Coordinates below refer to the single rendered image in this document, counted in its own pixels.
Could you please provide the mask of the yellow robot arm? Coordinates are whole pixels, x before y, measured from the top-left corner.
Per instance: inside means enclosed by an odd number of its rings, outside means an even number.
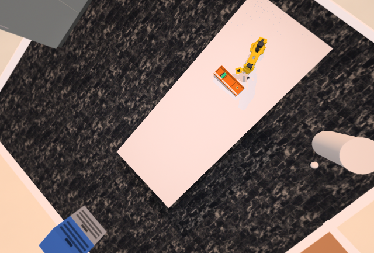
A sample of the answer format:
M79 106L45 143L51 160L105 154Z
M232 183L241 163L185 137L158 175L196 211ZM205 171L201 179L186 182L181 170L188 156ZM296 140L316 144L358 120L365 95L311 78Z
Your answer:
M254 65L256 64L259 55L263 54L264 50L266 49L265 47L266 42L267 42L267 39L259 37L259 39L251 45L251 48L250 48L251 55L247 63L244 66L246 70L249 70L249 71L254 70L255 68ZM254 60L252 59L253 56L255 56Z

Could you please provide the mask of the orange labelled storage bins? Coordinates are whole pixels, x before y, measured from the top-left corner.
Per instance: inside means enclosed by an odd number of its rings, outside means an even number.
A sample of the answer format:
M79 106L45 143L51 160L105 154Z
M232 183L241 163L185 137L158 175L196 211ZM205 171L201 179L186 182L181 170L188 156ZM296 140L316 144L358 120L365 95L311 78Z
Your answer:
M222 73L226 73L227 75L222 78L220 75ZM214 75L223 83L230 91L232 91L235 96L237 96L244 87L221 65L215 72ZM238 89L236 89L238 87Z

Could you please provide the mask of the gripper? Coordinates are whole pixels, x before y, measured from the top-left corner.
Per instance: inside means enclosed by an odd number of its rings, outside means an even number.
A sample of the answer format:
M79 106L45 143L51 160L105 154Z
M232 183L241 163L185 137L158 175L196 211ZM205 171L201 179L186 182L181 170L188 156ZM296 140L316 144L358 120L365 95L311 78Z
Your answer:
M246 74L251 73L251 71L246 70L245 68L241 68L241 67L236 68L236 74L242 73L242 71L245 71Z

